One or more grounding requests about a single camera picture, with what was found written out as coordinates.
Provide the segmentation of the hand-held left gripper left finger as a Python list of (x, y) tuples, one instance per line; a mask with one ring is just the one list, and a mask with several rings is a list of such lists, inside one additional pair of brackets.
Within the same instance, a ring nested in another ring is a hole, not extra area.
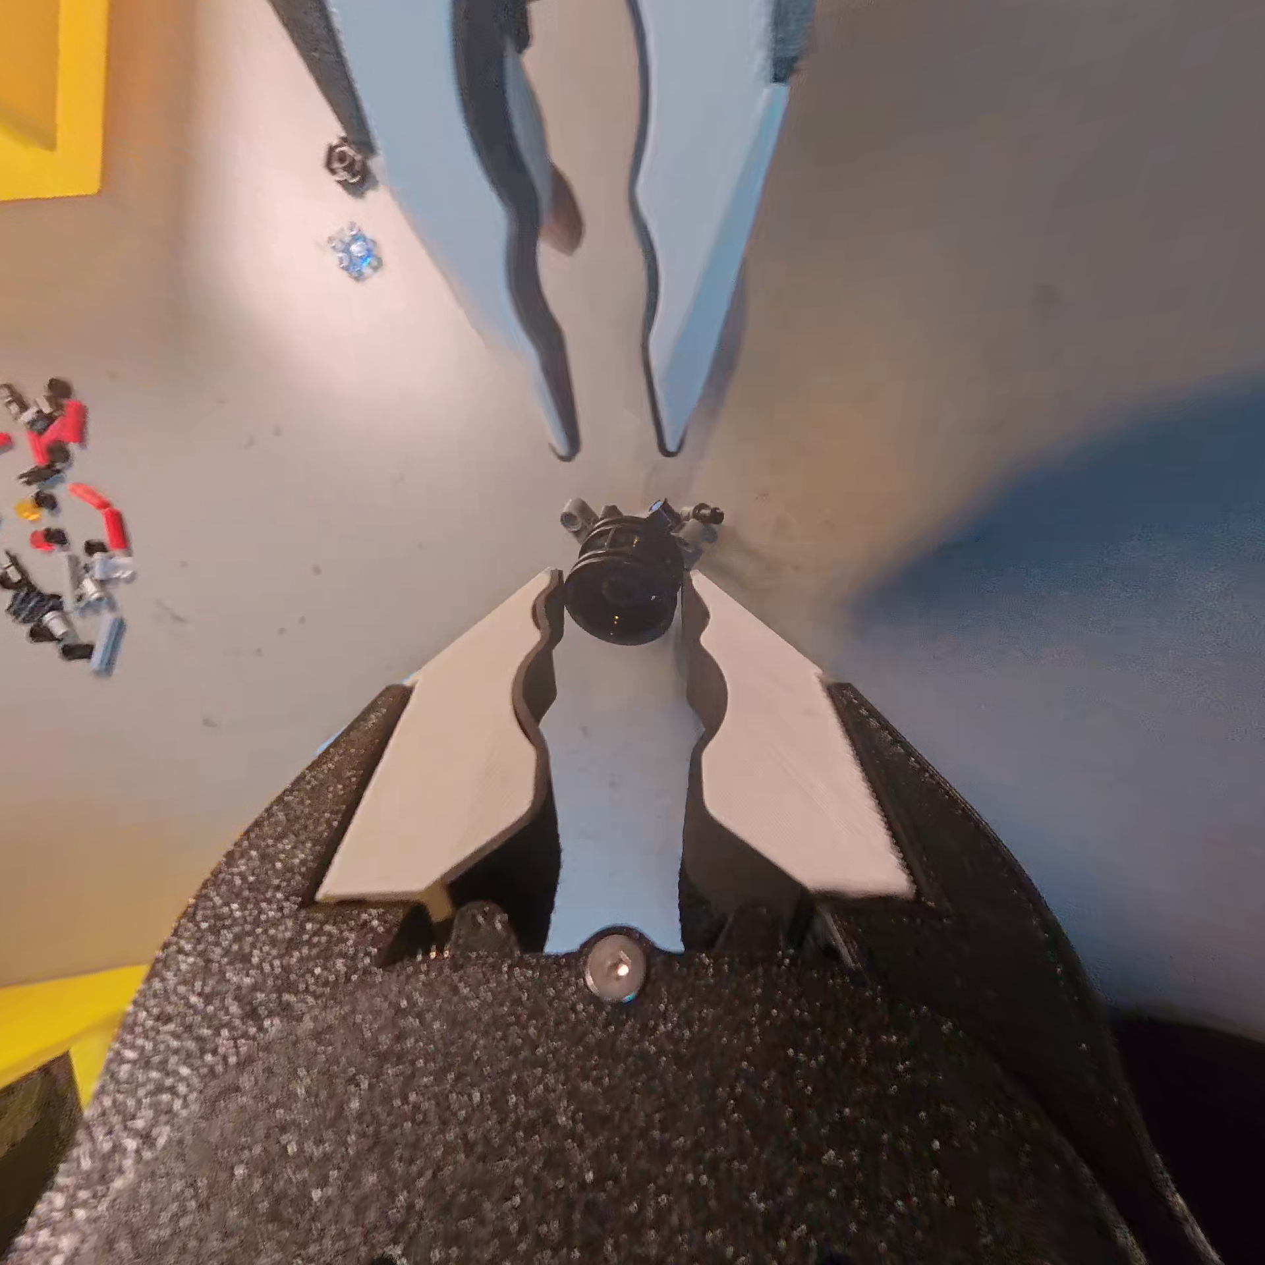
[(406, 680), (399, 719), (314, 899), (441, 907), (490, 903), (542, 950), (561, 843), (542, 719), (557, 698), (561, 572), (531, 577)]

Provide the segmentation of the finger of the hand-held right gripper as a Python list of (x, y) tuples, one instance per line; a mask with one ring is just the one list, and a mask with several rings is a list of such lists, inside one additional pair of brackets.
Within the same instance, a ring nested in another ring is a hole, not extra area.
[(575, 460), (571, 364), (540, 277), (542, 212), (559, 163), (526, 65), (531, 3), (331, 9), (387, 191), (472, 327), (532, 389), (548, 448)]
[(659, 452), (683, 451), (785, 117), (774, 1), (634, 1), (640, 111), (629, 203), (644, 262), (640, 364)]

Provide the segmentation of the person's right hand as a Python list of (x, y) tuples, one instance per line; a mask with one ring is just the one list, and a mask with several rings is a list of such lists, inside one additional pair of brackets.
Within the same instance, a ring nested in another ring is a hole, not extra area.
[(584, 216), (573, 187), (559, 166), (549, 165), (540, 242), (564, 257), (572, 257), (584, 241), (584, 236)]

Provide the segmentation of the pile of small toy bricks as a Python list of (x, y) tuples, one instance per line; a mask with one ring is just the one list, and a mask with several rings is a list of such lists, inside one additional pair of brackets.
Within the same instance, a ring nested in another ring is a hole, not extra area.
[(3, 491), (3, 618), (25, 643), (108, 681), (129, 631), (128, 588), (138, 577), (116, 498), (78, 472), (90, 411), (70, 381), (38, 393), (3, 382), (3, 455), (18, 457)]

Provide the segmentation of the small black grey brick assembly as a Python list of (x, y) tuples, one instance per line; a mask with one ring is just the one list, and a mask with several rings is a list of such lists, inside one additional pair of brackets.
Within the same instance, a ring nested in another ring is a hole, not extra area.
[(725, 514), (706, 502), (679, 510), (667, 498), (656, 499), (640, 514), (626, 514), (615, 505), (594, 510), (585, 499), (572, 498), (559, 520), (582, 556), (629, 555), (636, 549), (663, 552), (672, 544), (688, 573), (702, 561), (706, 549), (717, 544)]

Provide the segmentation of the open-front yellow plastic bin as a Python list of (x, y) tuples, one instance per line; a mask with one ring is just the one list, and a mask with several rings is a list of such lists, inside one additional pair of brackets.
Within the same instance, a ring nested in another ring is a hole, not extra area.
[(109, 1), (1, 4), (1, 202), (103, 183)]

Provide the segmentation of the black toy wheel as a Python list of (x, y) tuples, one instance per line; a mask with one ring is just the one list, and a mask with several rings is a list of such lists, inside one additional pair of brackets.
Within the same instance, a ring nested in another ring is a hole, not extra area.
[(561, 515), (577, 542), (563, 581), (565, 613), (588, 635), (618, 647), (650, 644), (667, 634), (679, 607), (687, 560), (683, 517), (660, 498), (643, 514), (605, 507)]

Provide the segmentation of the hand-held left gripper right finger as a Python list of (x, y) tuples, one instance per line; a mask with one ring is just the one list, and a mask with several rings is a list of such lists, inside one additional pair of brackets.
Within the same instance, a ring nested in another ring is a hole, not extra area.
[(679, 921), (713, 947), (754, 905), (797, 930), (821, 897), (914, 899), (914, 876), (822, 669), (718, 581), (681, 593), (688, 770)]

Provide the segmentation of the blue translucent round brick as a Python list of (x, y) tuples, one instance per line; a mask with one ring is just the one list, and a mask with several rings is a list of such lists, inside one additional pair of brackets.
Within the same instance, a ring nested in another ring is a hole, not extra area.
[(357, 223), (340, 227), (325, 244), (340, 271), (356, 282), (377, 275), (383, 267), (376, 240)]

